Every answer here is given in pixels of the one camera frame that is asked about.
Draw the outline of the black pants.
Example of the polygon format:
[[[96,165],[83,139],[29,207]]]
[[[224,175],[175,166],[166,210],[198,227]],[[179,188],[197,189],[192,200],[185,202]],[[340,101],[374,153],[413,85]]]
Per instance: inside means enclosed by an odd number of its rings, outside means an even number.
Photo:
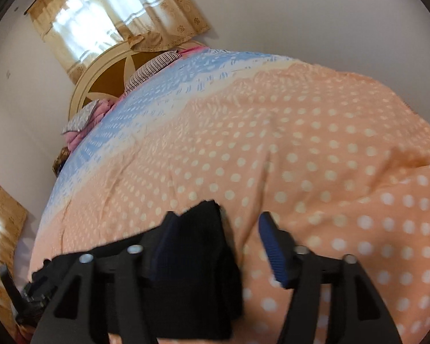
[[[241,271],[224,231],[223,211],[202,201],[163,235],[165,257],[152,265],[151,324],[160,339],[225,341],[243,313]]]

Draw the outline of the beige side window curtain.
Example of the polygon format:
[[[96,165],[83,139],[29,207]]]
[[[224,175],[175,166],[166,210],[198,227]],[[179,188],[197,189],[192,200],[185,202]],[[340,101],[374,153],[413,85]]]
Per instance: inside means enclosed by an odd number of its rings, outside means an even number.
[[[27,219],[28,212],[0,186],[0,266],[13,269],[14,252]],[[11,299],[0,280],[0,321],[7,332],[15,335],[16,328]]]

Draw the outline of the polka dot bed quilt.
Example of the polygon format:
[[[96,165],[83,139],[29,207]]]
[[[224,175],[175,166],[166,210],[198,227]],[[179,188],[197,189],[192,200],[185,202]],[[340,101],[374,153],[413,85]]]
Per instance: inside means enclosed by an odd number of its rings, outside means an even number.
[[[274,343],[290,301],[259,238],[263,211],[319,255],[355,255],[404,343],[430,330],[430,125],[380,82],[270,54],[177,60],[71,154],[29,268],[202,200],[226,210],[242,269],[234,343]]]

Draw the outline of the folded pink blanket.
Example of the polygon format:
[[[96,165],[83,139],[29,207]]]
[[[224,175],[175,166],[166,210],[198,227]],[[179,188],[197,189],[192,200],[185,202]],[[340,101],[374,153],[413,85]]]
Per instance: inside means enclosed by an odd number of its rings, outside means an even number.
[[[80,132],[69,132],[62,134],[68,149],[72,153],[84,138],[99,124],[108,112],[115,106],[116,102],[110,99],[98,99],[98,106],[93,112],[89,123]]]

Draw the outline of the grey patterned pillow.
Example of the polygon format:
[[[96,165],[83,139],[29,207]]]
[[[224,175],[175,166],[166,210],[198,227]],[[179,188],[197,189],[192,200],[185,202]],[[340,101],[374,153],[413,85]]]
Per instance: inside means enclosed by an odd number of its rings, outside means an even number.
[[[87,126],[89,120],[96,107],[98,106],[98,100],[94,100],[84,106],[80,111],[78,111],[62,129],[61,134],[67,134],[69,132],[80,132],[84,127]]]

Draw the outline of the cream wooden headboard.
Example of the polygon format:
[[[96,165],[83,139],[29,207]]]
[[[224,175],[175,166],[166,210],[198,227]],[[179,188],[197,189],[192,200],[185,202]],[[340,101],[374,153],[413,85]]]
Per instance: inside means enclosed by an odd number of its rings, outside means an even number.
[[[79,78],[73,92],[68,119],[96,99],[118,99],[129,78],[160,52],[136,52],[127,42],[98,56]]]

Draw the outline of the striped pillow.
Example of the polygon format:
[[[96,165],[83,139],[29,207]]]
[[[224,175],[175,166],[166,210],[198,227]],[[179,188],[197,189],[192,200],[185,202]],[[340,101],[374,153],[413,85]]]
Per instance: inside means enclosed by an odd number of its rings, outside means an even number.
[[[146,82],[146,80],[150,79],[159,71],[165,69],[170,64],[172,64],[176,60],[179,60],[180,58],[181,55],[177,51],[170,50],[150,59],[140,68],[138,68],[127,80],[125,84],[124,94],[129,94],[139,85]]]

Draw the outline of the beige curtain behind headboard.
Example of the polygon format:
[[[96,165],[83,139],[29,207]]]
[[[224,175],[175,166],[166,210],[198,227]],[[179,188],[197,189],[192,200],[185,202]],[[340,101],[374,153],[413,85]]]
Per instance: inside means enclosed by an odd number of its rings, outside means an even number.
[[[210,28],[192,0],[36,0],[28,14],[73,83],[119,43],[158,52]]]

